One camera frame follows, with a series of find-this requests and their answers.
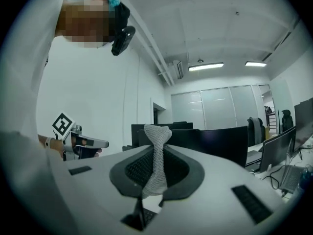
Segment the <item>office chair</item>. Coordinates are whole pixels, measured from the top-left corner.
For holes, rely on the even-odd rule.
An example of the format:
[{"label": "office chair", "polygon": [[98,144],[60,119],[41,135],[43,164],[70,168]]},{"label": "office chair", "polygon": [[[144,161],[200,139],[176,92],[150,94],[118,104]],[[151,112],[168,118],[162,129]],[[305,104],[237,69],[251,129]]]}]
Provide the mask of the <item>office chair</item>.
[{"label": "office chair", "polygon": [[[261,126],[261,142],[265,141],[265,127],[263,125],[263,121],[258,118]],[[254,146],[258,143],[255,143],[255,132],[254,132],[254,123],[253,121],[249,118],[247,119],[248,121],[248,147]]]}]

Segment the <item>computer monitor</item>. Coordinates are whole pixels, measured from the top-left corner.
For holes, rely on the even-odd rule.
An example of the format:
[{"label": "computer monitor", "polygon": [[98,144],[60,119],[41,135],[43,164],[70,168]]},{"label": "computer monitor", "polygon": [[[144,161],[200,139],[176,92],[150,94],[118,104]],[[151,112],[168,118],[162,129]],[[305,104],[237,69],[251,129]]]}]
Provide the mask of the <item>computer monitor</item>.
[{"label": "computer monitor", "polygon": [[295,135],[296,128],[293,127],[272,139],[266,140],[263,143],[260,172],[266,171],[269,165],[274,167],[286,159],[290,141],[295,137]]},{"label": "computer monitor", "polygon": [[296,137],[294,149],[299,149],[313,134],[313,99],[294,107]]},{"label": "computer monitor", "polygon": [[[157,126],[168,126],[170,130],[173,129],[193,129],[193,123],[163,123],[163,124],[153,124]],[[143,130],[144,124],[132,124],[132,145],[139,146],[138,131]]]},{"label": "computer monitor", "polygon": [[[139,145],[152,144],[144,131],[139,131]],[[220,130],[172,130],[167,144],[231,160],[242,167],[248,152],[247,126]]]}]

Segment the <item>mesh grille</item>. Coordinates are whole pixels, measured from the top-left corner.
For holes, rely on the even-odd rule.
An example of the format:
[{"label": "mesh grille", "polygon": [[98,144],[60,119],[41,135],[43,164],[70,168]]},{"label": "mesh grille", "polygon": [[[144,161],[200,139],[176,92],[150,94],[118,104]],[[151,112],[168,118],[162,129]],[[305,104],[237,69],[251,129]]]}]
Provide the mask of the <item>mesh grille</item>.
[{"label": "mesh grille", "polygon": [[189,165],[169,151],[164,150],[164,172],[167,187],[179,183],[189,173]]},{"label": "mesh grille", "polygon": [[153,172],[153,151],[137,159],[126,166],[125,173],[127,177],[139,184],[142,188],[147,184]]}]

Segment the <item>white wall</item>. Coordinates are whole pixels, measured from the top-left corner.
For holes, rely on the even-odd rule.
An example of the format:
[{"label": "white wall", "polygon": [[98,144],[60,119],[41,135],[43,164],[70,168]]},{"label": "white wall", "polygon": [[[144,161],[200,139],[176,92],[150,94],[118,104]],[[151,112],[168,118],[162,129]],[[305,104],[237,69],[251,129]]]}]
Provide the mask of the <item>white wall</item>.
[{"label": "white wall", "polygon": [[81,48],[56,38],[38,95],[38,133],[53,137],[51,126],[65,111],[83,135],[110,142],[103,155],[122,151],[132,143],[131,124],[153,123],[152,101],[166,108],[162,82],[145,60],[131,46],[114,57],[109,47]]},{"label": "white wall", "polygon": [[293,105],[313,97],[313,45],[273,79],[273,82],[284,79],[289,87]]},{"label": "white wall", "polygon": [[200,80],[187,82],[176,82],[176,85],[165,87],[165,104],[166,110],[159,113],[159,123],[172,123],[172,102],[171,95],[185,92],[193,92],[199,90],[216,89],[228,86],[241,86],[251,84],[268,84],[269,78],[264,74],[249,75],[249,76],[227,76],[210,77]]}]

